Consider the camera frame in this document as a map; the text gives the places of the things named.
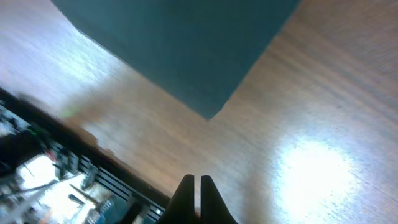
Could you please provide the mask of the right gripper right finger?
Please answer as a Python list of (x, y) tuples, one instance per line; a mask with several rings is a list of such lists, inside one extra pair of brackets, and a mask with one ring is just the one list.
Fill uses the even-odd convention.
[(237, 224), (209, 175), (201, 176), (200, 193), (200, 223)]

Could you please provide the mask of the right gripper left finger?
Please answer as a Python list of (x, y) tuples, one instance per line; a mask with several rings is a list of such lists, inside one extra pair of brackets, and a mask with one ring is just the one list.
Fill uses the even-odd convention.
[(194, 176), (185, 175), (156, 224), (192, 224), (194, 216)]

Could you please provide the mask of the black box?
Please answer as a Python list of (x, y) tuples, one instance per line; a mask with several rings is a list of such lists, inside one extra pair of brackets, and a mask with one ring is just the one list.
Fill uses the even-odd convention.
[(54, 0), (83, 34), (213, 118), (298, 0)]

